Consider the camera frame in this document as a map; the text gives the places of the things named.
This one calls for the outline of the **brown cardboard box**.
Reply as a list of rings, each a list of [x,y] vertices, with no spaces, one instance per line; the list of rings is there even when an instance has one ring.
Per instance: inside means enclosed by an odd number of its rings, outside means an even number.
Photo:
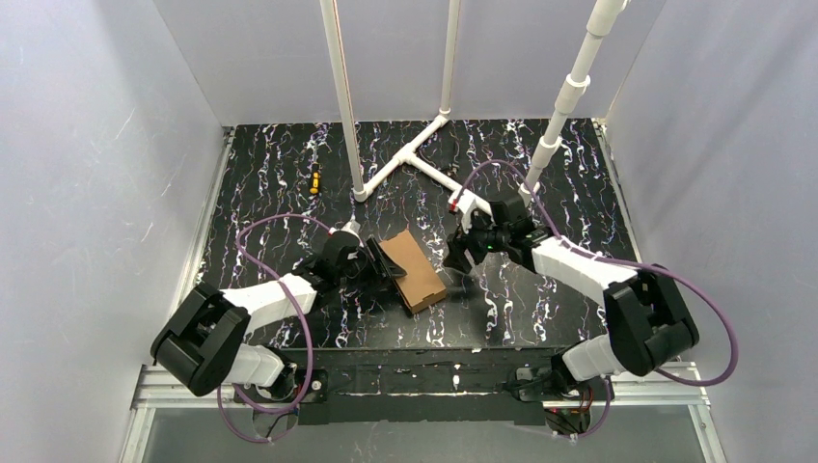
[[[383,240],[379,245],[406,273],[395,282],[408,313],[420,313],[445,299],[447,288],[425,255],[426,247],[409,230]]]

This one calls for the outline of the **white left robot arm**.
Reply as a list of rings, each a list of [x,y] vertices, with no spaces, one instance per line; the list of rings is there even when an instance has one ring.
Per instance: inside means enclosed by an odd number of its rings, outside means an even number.
[[[373,238],[333,231],[319,252],[277,281],[223,290],[196,285],[152,342],[150,355],[195,396],[236,383],[283,401],[296,393],[303,370],[270,347],[248,344],[247,337],[321,307],[343,286],[381,290],[406,274]]]

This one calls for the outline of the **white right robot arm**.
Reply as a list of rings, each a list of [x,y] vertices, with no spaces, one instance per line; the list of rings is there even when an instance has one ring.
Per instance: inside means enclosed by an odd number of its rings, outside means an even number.
[[[531,271],[567,285],[605,312],[607,332],[553,356],[548,379],[568,388],[623,371],[637,376],[699,342],[699,333],[675,281],[647,270],[606,263],[532,218],[524,200],[493,201],[487,211],[469,191],[449,209],[459,223],[447,238],[444,265],[468,273],[491,253],[504,253]]]

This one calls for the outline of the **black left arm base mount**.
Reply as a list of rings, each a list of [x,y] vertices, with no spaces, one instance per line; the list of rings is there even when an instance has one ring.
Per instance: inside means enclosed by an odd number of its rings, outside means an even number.
[[[239,388],[253,402],[263,407],[283,407],[290,404],[302,391],[301,403],[323,403],[329,392],[329,372],[316,368],[311,379],[306,381],[304,368],[285,368],[284,372],[269,387],[241,386]]]

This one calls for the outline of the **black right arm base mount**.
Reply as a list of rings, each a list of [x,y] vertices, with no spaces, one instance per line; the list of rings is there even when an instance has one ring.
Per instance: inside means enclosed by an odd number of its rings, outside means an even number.
[[[512,371],[501,386],[523,402],[588,399],[604,401],[614,398],[613,387],[604,378],[596,377],[581,382],[566,379],[550,367],[522,367]]]

